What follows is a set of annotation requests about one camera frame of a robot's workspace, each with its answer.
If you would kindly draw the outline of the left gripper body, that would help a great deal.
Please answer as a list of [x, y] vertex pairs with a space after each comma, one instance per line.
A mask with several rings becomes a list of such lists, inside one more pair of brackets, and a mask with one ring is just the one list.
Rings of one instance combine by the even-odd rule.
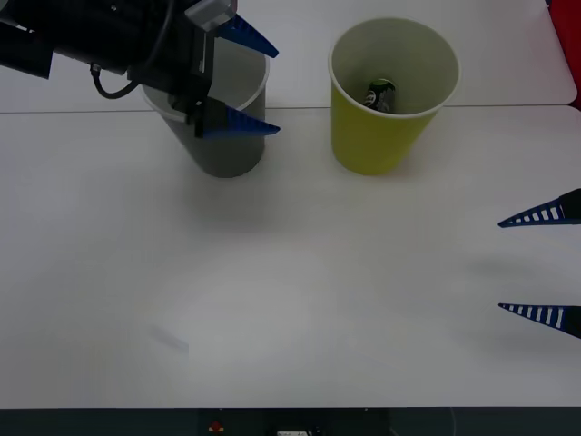
[[208, 33], [192, 21], [200, 1], [156, 1], [148, 16], [128, 78], [163, 91], [175, 110], [203, 105], [212, 84], [205, 63], [213, 50]]

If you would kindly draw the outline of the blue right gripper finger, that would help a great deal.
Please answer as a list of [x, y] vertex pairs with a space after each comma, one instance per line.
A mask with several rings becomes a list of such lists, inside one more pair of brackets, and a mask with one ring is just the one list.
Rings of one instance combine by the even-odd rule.
[[580, 224], [580, 192], [575, 189], [560, 195], [555, 200], [542, 203], [538, 206], [517, 213], [501, 221], [500, 228], [550, 226], [550, 225], [579, 225]]
[[499, 303], [499, 308], [537, 324], [581, 338], [581, 307], [574, 305], [526, 305]]

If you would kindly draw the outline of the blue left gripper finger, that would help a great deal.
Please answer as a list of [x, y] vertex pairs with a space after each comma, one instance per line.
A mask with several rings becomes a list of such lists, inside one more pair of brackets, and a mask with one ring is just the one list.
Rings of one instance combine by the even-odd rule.
[[278, 133], [279, 126], [247, 115], [224, 102], [207, 97], [195, 114], [195, 134], [210, 139], [234, 136], [268, 136]]
[[279, 55], [279, 50], [240, 15], [219, 16], [214, 19], [214, 23], [217, 27], [217, 37], [247, 47], [270, 58], [276, 58]]

